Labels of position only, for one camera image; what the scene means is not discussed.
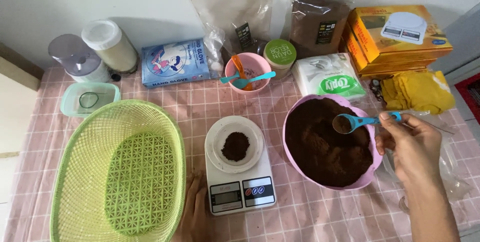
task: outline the small pink bowl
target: small pink bowl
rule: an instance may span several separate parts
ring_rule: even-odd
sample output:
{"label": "small pink bowl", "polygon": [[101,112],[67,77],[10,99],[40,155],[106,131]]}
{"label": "small pink bowl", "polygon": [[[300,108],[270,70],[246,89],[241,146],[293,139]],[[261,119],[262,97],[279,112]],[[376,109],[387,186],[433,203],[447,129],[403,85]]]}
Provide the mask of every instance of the small pink bowl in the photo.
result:
{"label": "small pink bowl", "polygon": [[[254,54],[254,53],[241,53],[241,54],[238,54],[238,57],[240,58],[243,69],[244,70],[247,70],[247,69],[253,70],[255,72],[256,76],[262,75],[264,73],[269,73],[269,72],[272,71],[272,68],[270,67],[270,64],[268,64],[267,60],[265,60],[265,58],[263,58],[260,55],[257,55],[257,54]],[[226,77],[233,76],[233,75],[235,75],[236,71],[237,71],[237,67],[235,67],[235,64],[233,63],[233,60],[230,59],[228,61],[228,63],[226,64],[226,67],[225,67],[225,76]],[[256,90],[245,91],[245,90],[238,89],[235,86],[233,86],[232,83],[233,83],[234,80],[235,79],[228,82],[230,87],[233,89],[233,91],[235,91],[239,94],[242,94],[242,95],[246,95],[246,96],[258,94],[270,82],[270,78],[258,80],[256,82],[262,82],[263,85],[258,87]]]}
{"label": "small pink bowl", "polygon": [[346,187],[343,187],[343,188],[338,188],[338,187],[329,187],[329,186],[324,186],[324,185],[321,185],[315,181],[313,181],[312,179],[310,179],[309,177],[307,177],[303,172],[302,170],[300,170],[300,168],[298,167],[297,163],[295,163],[295,160],[293,159],[291,153],[290,153],[290,150],[289,148],[287,147],[287,143],[285,142],[285,126],[287,124],[287,119],[289,118],[290,116],[290,113],[295,110],[295,108],[297,108],[300,104],[306,102],[307,100],[311,100],[311,99],[323,99],[323,98],[329,98],[329,99],[333,99],[335,102],[337,102],[338,104],[340,104],[341,106],[345,106],[345,107],[348,107],[350,108],[355,114],[357,114],[358,117],[368,117],[367,113],[361,109],[358,109],[356,107],[352,107],[352,105],[350,104],[350,102],[342,97],[342,96],[339,96],[339,95],[335,95],[335,94],[327,94],[327,95],[323,95],[323,96],[319,96],[319,95],[306,95],[305,97],[299,99],[297,101],[297,103],[295,103],[293,105],[293,107],[289,110],[289,112],[287,113],[286,117],[285,117],[285,122],[283,123],[283,147],[285,148],[285,153],[286,153],[286,156],[288,157],[288,159],[290,160],[290,162],[292,163],[293,167],[303,176],[305,177],[306,179],[310,180],[311,182],[323,187],[323,188],[328,188],[328,189],[332,189],[332,190],[337,190],[337,191],[342,191],[342,190],[358,190],[358,189],[361,189],[363,187],[366,187],[368,184],[370,184],[372,182],[372,179],[374,178],[374,172],[375,170],[380,166],[380,164],[382,163],[382,156],[378,153],[377,151],[377,148],[375,146],[375,127],[372,126],[372,125],[365,125],[365,127],[367,128],[368,130],[368,133],[370,134],[370,145],[369,145],[369,149],[370,149],[370,152],[371,152],[371,155],[373,157],[373,164],[370,165],[370,167],[368,168],[368,170],[362,175],[360,176],[360,178],[353,184],[349,185],[349,186],[346,186]]}

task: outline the orange spoon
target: orange spoon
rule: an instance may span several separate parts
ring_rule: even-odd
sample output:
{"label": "orange spoon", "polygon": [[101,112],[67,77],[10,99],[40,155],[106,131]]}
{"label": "orange spoon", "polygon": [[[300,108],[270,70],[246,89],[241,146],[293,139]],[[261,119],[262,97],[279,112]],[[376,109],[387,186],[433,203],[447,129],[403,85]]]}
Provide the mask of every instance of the orange spoon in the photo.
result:
{"label": "orange spoon", "polygon": [[[235,64],[235,67],[237,67],[238,73],[240,73],[240,79],[247,79],[247,77],[245,76],[245,72],[243,72],[243,66],[242,66],[242,63],[240,62],[240,57],[238,55],[234,55],[232,56],[232,61],[233,61],[233,64]],[[245,90],[245,91],[252,91],[252,89],[253,87],[251,83],[248,83],[247,86],[242,88],[242,90]]]}

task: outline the scale image on box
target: scale image on box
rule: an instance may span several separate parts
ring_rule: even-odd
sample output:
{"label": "scale image on box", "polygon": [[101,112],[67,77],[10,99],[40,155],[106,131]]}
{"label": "scale image on box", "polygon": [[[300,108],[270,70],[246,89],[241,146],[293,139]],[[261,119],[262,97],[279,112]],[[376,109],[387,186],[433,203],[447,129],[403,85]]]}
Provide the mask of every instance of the scale image on box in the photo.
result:
{"label": "scale image on box", "polygon": [[423,44],[423,37],[427,30],[427,22],[422,17],[411,12],[395,12],[381,30],[381,35],[386,38]]}
{"label": "scale image on box", "polygon": [[[222,148],[234,132],[249,139],[246,156],[239,161],[225,158]],[[215,124],[205,139],[210,211],[215,216],[265,208],[277,201],[267,144],[261,129],[242,116],[227,116]]]}

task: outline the person's hand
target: person's hand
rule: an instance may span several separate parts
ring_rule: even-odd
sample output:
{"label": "person's hand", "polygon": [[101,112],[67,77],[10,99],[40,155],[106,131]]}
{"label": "person's hand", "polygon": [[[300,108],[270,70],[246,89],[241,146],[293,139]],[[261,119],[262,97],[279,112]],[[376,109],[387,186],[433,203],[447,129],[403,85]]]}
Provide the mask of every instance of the person's hand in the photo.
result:
{"label": "person's hand", "polygon": [[415,183],[442,183],[439,159],[441,133],[430,124],[410,114],[402,114],[399,124],[386,112],[379,116],[386,129],[375,136],[380,155],[385,148],[393,151],[395,174],[405,186]]}
{"label": "person's hand", "polygon": [[203,172],[190,174],[186,183],[183,215],[171,242],[209,242],[209,216],[205,209],[207,179]]}

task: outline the pink checkered tablecloth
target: pink checkered tablecloth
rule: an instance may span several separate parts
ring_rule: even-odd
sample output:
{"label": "pink checkered tablecloth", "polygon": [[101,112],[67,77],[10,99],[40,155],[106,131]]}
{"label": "pink checkered tablecloth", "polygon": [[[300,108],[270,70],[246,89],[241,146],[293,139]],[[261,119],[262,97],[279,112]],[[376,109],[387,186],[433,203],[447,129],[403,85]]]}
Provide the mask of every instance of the pink checkered tablecloth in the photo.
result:
{"label": "pink checkered tablecloth", "polygon": [[[50,241],[52,191],[59,162],[81,118],[60,112],[61,97],[73,80],[60,67],[46,71],[15,173],[5,242]],[[305,180],[283,150],[281,130],[287,111],[301,97],[287,77],[272,81],[255,98],[246,99],[228,84],[205,80],[147,90],[138,71],[116,84],[122,99],[141,99],[162,106],[178,121],[186,148],[188,172],[205,169],[207,130],[220,118],[240,115],[255,122],[268,144],[277,203],[266,209],[214,217],[215,241],[324,242],[411,241],[410,220],[399,209],[404,191],[376,172],[373,182],[354,191],[321,189]],[[381,108],[369,94],[359,108]],[[458,173],[473,186],[453,203],[460,229],[480,223],[480,148],[458,110],[441,119],[459,129],[449,141]]]}

